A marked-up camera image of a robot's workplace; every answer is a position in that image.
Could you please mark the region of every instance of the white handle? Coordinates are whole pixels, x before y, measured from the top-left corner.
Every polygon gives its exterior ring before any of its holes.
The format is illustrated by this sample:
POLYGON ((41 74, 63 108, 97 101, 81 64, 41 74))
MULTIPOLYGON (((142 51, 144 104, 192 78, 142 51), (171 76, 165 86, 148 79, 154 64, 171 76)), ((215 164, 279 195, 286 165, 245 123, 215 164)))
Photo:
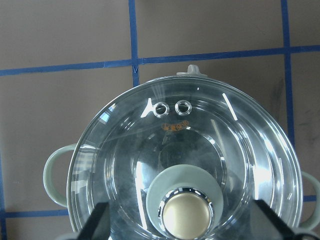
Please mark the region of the white handle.
POLYGON ((52 182, 52 169, 56 160, 64 153, 69 151, 74 151, 77 144, 71 144, 64 146, 54 151, 45 163, 43 170, 43 185, 48 196, 56 203, 62 207, 67 208, 67 198, 58 192, 52 182))
POLYGON ((316 202, 312 215, 300 224, 301 228, 312 230, 320 223, 320 182, 306 172, 301 172, 302 176, 309 180, 315 190, 316 202))

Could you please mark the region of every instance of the pot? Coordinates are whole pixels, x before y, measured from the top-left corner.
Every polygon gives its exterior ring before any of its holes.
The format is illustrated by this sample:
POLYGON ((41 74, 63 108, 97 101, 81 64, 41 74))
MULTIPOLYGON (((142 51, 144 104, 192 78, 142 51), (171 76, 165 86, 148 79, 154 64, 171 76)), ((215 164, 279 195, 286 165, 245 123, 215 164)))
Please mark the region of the pot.
MULTIPOLYGON (((320 193, 319 182, 304 173, 320 193)), ((251 200, 299 226, 302 173, 286 134, 244 92, 199 72, 161 77, 108 103, 77 144, 54 152, 43 182, 79 231, 109 202, 111 239, 241 239, 251 200), (52 166, 73 151, 67 198, 52 166)), ((302 227, 319 221, 319 204, 302 227)))

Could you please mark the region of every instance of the round knob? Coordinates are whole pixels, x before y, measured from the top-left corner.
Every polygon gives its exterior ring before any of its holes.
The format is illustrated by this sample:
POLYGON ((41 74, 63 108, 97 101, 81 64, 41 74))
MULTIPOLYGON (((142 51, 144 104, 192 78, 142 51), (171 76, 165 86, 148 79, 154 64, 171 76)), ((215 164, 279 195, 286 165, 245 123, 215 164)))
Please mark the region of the round knob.
POLYGON ((211 218, 208 202, 190 192, 171 197, 164 205, 162 213, 166 230, 182 240, 202 236, 208 230, 211 218))

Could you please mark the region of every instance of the light green handle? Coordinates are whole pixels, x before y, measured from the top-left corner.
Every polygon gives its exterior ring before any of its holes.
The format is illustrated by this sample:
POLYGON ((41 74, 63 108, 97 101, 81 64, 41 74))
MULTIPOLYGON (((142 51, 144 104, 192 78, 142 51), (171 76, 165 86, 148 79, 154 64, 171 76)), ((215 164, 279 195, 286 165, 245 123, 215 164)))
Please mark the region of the light green handle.
POLYGON ((56 203, 62 207, 67 208, 67 198, 57 191, 52 182, 52 169, 56 160, 64 153, 69 151, 74 151, 77 144, 71 144, 64 146, 54 151, 45 163, 43 170, 43 185, 48 196, 56 203))
POLYGON ((300 224, 301 228, 312 230, 320 223, 320 182, 306 172, 301 172, 302 176, 312 184, 315 190, 316 202, 315 202, 315 209, 312 215, 304 222, 300 224))

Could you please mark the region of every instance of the transparent lid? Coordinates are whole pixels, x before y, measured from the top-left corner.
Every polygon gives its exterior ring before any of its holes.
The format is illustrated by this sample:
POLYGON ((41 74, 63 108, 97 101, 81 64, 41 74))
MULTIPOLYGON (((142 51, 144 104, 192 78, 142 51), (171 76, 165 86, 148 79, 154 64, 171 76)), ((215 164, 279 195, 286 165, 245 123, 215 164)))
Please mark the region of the transparent lid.
POLYGON ((146 201, 154 179, 175 165, 205 170, 222 192, 221 217, 201 239, 243 239, 252 199, 264 200, 290 227, 300 221, 300 168, 277 122, 228 84, 179 75, 123 93, 87 127, 68 175, 74 230, 96 203, 108 201, 110 239, 170 239, 150 220, 146 201))

